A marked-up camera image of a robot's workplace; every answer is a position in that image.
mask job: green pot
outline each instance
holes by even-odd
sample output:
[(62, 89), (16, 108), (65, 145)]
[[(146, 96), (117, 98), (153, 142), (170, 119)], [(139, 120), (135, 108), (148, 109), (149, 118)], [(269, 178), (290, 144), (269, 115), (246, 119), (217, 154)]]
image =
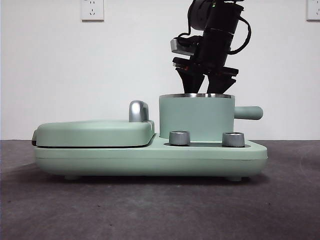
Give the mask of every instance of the green pot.
[(234, 131), (234, 119), (259, 120), (258, 106), (235, 107), (235, 97), (225, 94), (172, 94), (159, 98), (160, 137), (171, 131), (189, 131), (191, 141), (221, 141)]

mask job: robotic arm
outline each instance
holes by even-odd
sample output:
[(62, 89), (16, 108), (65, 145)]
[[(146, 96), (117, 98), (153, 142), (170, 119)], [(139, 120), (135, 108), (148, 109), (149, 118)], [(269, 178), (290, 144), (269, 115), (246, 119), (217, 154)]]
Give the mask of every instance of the robotic arm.
[[(186, 94), (198, 93), (205, 75), (209, 79), (208, 94), (223, 94), (236, 82), (232, 77), (239, 70), (225, 67), (225, 63), (228, 55), (239, 53), (251, 38), (250, 24), (240, 16), (244, 8), (236, 4), (242, 1), (193, 0), (188, 11), (188, 33), (181, 33), (171, 41), (173, 53), (190, 56), (173, 59)], [(231, 50), (239, 21), (247, 24), (248, 36), (240, 48)], [(203, 31), (203, 35), (182, 37), (191, 35), (191, 27)]]

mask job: silver handle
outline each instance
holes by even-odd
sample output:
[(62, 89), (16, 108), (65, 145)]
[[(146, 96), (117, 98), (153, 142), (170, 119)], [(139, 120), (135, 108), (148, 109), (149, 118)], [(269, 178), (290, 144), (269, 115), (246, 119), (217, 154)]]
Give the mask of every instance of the silver handle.
[(129, 122), (144, 122), (149, 120), (149, 107), (144, 101), (132, 101), (129, 107)]

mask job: green base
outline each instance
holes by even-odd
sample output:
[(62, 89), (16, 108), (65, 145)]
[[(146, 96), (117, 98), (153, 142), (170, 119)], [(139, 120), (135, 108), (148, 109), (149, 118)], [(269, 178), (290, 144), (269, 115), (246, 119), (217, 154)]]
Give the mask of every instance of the green base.
[(221, 142), (170, 146), (156, 134), (149, 145), (128, 148), (35, 147), (37, 165), (62, 176), (206, 176), (238, 180), (259, 174), (267, 148), (246, 141), (247, 147), (222, 147)]

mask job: black cable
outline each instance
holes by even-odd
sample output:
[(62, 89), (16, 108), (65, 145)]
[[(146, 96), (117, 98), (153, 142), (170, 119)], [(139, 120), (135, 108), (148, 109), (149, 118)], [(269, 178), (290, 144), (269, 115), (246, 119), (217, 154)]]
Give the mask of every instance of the black cable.
[(251, 32), (251, 26), (250, 26), (249, 22), (247, 22), (247, 20), (245, 20), (241, 16), (239, 16), (238, 19), (248, 25), (248, 35), (247, 35), (247, 37), (246, 37), (246, 39), (244, 41), (244, 44), (241, 47), (239, 47), (237, 50), (228, 51), (229, 55), (235, 55), (235, 54), (240, 53), (249, 44), (250, 39), (251, 39), (251, 33), (252, 32)]
[(178, 43), (179, 43), (179, 44), (181, 44), (181, 43), (179, 42), (179, 40), (180, 40), (180, 38), (181, 38), (182, 36), (190, 36), (190, 35), (191, 35), (191, 12), (192, 12), (192, 10), (193, 10), (193, 8), (194, 8), (195, 2), (196, 2), (196, 0), (193, 0), (193, 2), (191, 3), (191, 5), (190, 5), (190, 7), (189, 7), (189, 10), (188, 10), (188, 15), (187, 15), (187, 17), (188, 17), (188, 33), (186, 33), (186, 32), (181, 33), (181, 34), (177, 37), (177, 40), (178, 40)]

